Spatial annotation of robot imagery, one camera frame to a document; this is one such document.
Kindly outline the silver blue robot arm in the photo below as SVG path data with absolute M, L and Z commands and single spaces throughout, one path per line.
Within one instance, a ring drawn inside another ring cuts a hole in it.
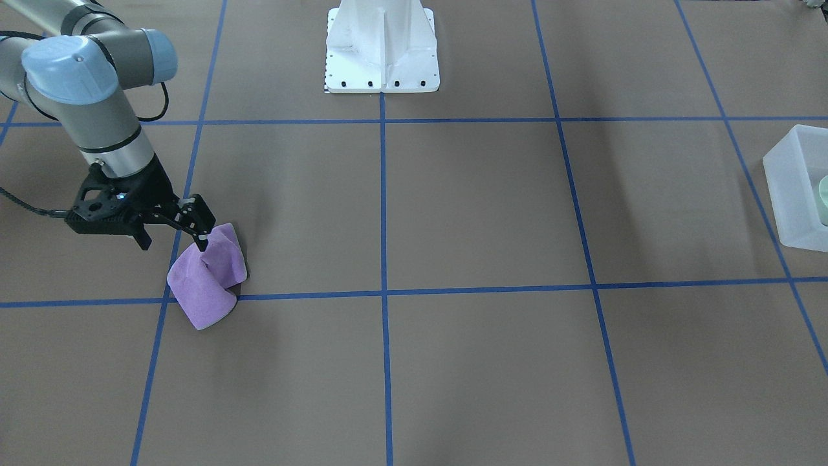
M 177 53 L 155 29 L 132 29 L 94 1 L 9 1 L 47 36 L 2 32 L 2 95 L 57 121 L 88 163 L 66 210 L 30 207 L 80 235 L 128 236 L 151 245 L 147 225 L 169 225 L 205 251 L 215 216 L 197 194 L 178 197 L 126 96 L 165 85 Z

